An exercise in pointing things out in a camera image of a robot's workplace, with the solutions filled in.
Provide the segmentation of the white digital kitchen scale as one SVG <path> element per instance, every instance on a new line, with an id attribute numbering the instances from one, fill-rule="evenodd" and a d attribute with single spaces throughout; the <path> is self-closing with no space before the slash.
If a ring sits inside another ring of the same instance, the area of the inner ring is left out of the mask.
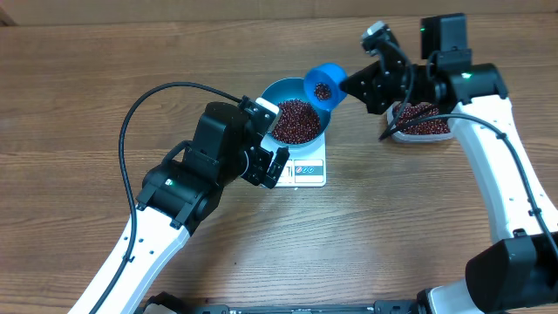
<path id="1" fill-rule="evenodd" d="M 326 143 L 322 133 L 311 142 L 287 145 L 275 140 L 268 133 L 262 147 L 276 151 L 279 147 L 289 149 L 289 158 L 276 183 L 277 188 L 320 188 L 327 181 Z"/>

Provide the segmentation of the blue plastic measuring scoop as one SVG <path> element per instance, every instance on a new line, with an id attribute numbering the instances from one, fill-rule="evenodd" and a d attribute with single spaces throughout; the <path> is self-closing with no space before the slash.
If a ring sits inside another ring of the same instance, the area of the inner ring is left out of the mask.
<path id="1" fill-rule="evenodd" d="M 303 89 L 309 102 L 331 112 L 346 98 L 341 83 L 347 78 L 345 70 L 337 64 L 326 63 L 309 70 L 303 79 Z"/>

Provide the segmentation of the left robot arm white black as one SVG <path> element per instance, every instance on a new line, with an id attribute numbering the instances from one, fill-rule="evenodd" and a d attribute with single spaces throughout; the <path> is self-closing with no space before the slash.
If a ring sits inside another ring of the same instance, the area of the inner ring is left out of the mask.
<path id="1" fill-rule="evenodd" d="M 155 278 L 219 205 L 237 178 L 273 188 L 289 150 L 262 147 L 282 114 L 265 99 L 206 106 L 192 140 L 151 169 L 133 201 L 125 229 L 73 313 L 133 313 Z"/>

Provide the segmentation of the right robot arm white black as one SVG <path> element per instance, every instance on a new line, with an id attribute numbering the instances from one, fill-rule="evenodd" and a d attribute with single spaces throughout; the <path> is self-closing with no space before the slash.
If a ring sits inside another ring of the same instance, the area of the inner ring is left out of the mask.
<path id="1" fill-rule="evenodd" d="M 476 65 L 461 13 L 420 22 L 422 64 L 377 22 L 361 37 L 375 62 L 344 79 L 343 92 L 369 113 L 429 103 L 450 128 L 485 202 L 492 245 L 469 260 L 455 283 L 420 292 L 418 313 L 504 313 L 557 300 L 557 211 L 542 188 L 514 124 L 498 69 Z"/>

